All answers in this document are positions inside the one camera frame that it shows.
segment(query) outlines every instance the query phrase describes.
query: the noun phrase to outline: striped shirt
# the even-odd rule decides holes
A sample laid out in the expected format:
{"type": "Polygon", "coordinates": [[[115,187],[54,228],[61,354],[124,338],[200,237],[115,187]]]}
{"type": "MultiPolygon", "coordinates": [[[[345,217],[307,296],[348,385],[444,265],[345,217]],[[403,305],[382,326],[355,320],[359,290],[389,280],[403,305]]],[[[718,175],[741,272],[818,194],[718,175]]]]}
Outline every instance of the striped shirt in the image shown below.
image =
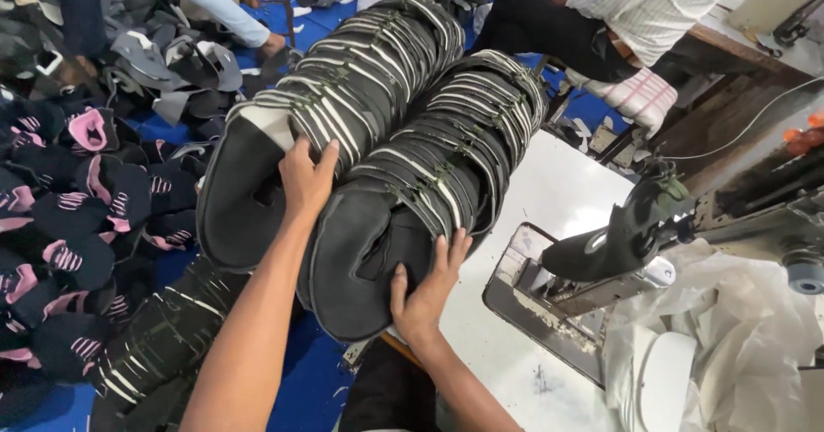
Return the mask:
{"type": "Polygon", "coordinates": [[[569,0],[566,6],[578,9],[583,16],[602,19],[649,67],[717,1],[569,0]]]}

